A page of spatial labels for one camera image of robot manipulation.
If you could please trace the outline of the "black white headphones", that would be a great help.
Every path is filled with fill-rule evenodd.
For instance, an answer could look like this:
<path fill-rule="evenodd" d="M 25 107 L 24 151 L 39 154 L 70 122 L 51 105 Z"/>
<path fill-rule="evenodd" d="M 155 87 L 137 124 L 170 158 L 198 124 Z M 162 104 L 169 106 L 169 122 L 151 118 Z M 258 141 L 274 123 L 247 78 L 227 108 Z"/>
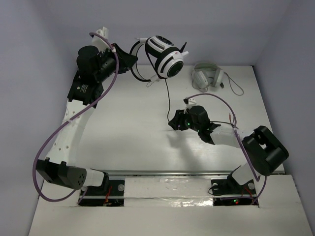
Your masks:
<path fill-rule="evenodd" d="M 141 47 L 144 47 L 145 54 L 151 64 L 155 75 L 149 79 L 144 78 L 135 64 L 131 68 L 133 76 L 141 82 L 154 83 L 159 80 L 166 80 L 176 76 L 184 66 L 184 58 L 189 52 L 185 51 L 186 43 L 178 48 L 163 36 L 155 35 L 149 38 L 139 38 L 132 46 L 130 54 L 138 55 Z"/>

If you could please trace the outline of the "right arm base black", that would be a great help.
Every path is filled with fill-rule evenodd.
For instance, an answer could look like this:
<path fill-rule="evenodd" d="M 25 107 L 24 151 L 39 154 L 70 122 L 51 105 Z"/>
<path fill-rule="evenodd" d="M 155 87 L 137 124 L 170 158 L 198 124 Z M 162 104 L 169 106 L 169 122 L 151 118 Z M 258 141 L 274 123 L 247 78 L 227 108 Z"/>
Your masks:
<path fill-rule="evenodd" d="M 258 206 L 254 180 L 239 184 L 229 174 L 226 178 L 212 179 L 208 194 L 214 197 L 214 206 Z"/>

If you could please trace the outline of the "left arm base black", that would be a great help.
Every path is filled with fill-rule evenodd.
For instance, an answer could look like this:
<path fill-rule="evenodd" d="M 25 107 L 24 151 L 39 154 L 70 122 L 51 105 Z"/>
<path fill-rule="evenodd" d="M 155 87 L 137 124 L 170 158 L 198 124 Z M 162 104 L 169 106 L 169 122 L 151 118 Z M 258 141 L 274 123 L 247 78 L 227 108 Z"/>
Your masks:
<path fill-rule="evenodd" d="M 78 205 L 81 207 L 123 207 L 125 179 L 105 176 L 105 183 L 99 187 L 89 186 L 81 190 Z"/>

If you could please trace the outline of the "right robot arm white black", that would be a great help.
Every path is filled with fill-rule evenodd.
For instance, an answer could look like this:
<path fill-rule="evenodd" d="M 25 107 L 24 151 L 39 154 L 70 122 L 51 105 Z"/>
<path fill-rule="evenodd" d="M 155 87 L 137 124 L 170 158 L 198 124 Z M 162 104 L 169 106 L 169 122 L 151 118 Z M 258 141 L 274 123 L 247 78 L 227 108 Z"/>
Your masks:
<path fill-rule="evenodd" d="M 229 175 L 227 187 L 232 193 L 239 193 L 255 177 L 270 176 L 289 157 L 268 127 L 261 125 L 252 131 L 242 131 L 232 124 L 217 124 L 210 121 L 202 106 L 177 110 L 168 125 L 173 130 L 193 130 L 205 143 L 242 150 L 247 162 Z"/>

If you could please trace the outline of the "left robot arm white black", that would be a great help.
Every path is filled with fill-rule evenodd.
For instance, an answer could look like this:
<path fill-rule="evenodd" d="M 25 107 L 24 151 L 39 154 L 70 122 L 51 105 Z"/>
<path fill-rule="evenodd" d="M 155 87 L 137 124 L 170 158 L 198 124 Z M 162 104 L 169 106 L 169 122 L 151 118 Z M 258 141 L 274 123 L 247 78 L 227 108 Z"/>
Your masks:
<path fill-rule="evenodd" d="M 85 46 L 78 51 L 78 70 L 67 96 L 61 127 L 52 134 L 56 139 L 47 157 L 35 160 L 34 175 L 40 174 L 48 183 L 73 190 L 90 186 L 98 194 L 109 190 L 108 174 L 77 167 L 76 153 L 99 99 L 109 92 L 103 88 L 103 81 L 129 71 L 137 60 L 137 56 L 123 51 L 115 43 L 103 50 Z"/>

